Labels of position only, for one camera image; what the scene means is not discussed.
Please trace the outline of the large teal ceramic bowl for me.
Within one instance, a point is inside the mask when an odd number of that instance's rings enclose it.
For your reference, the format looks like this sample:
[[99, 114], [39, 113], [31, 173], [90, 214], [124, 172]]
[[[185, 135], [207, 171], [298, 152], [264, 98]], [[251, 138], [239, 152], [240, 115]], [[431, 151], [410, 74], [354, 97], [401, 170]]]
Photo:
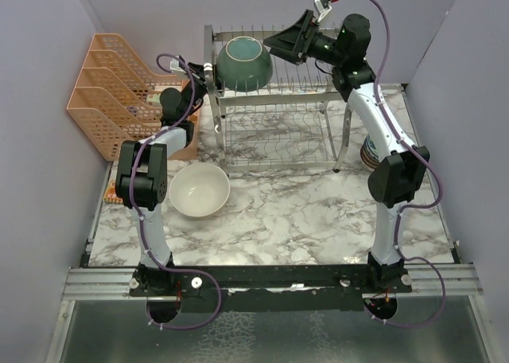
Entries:
[[216, 58], [216, 79], [235, 92], [254, 92], [268, 85], [273, 64], [266, 47], [253, 37], [231, 39]]

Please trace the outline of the steel two-tier dish rack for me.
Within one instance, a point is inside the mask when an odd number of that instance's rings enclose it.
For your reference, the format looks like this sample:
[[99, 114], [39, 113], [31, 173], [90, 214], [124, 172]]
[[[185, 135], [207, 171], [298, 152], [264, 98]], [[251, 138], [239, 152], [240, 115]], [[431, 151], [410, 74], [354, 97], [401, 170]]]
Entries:
[[272, 59], [270, 82], [252, 92], [220, 85], [220, 50], [237, 37], [263, 41], [278, 29], [204, 27], [204, 62], [213, 133], [226, 172], [325, 168], [339, 171], [349, 146], [351, 110], [313, 61]]

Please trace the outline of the large cream ceramic bowl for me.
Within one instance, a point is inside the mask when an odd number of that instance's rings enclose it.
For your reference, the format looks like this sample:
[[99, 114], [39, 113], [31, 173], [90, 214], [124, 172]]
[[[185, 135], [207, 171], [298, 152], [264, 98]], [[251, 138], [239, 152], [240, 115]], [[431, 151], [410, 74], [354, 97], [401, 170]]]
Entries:
[[221, 210], [230, 196], [227, 174], [218, 166], [196, 162], [175, 174], [169, 200], [175, 210], [191, 218], [209, 217]]

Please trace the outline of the green patterned small bowl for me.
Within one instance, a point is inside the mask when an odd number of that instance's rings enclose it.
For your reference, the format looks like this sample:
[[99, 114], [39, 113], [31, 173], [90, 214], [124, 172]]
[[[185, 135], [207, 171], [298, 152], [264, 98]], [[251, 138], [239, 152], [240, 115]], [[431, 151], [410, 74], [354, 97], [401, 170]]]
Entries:
[[366, 138], [363, 141], [363, 147], [369, 150], [370, 152], [373, 152], [374, 154], [377, 154], [377, 149], [375, 146], [375, 143], [371, 139], [370, 135], [367, 135]]

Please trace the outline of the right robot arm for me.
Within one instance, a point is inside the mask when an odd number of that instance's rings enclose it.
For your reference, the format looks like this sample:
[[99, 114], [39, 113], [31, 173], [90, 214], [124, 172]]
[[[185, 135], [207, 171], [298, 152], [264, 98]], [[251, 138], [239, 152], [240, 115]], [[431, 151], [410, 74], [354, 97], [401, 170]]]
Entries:
[[365, 282], [372, 291], [383, 292], [405, 272], [396, 248], [399, 212], [421, 187], [429, 151], [405, 141], [404, 130], [383, 106], [375, 72], [365, 58], [370, 42], [370, 22], [366, 17], [349, 14], [337, 37], [332, 38], [320, 31], [311, 10], [306, 10], [289, 28], [263, 41], [270, 54], [292, 64], [313, 58], [330, 65], [334, 88], [347, 108], [359, 116], [375, 144], [379, 164], [367, 185], [377, 203], [377, 220]]

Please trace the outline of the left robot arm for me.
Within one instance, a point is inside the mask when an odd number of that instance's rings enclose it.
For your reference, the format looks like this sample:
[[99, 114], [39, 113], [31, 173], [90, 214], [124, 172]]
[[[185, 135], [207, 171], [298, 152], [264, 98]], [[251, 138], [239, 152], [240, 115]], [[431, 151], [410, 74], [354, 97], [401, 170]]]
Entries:
[[195, 123], [190, 119], [207, 94], [204, 67], [175, 60], [173, 71], [182, 70], [190, 81], [180, 91], [167, 88], [161, 94], [161, 129], [140, 141], [122, 143], [115, 193], [136, 220], [141, 255], [134, 280], [138, 289], [167, 295], [175, 287], [173, 256], [165, 240], [161, 204], [168, 190], [167, 161], [190, 146]]

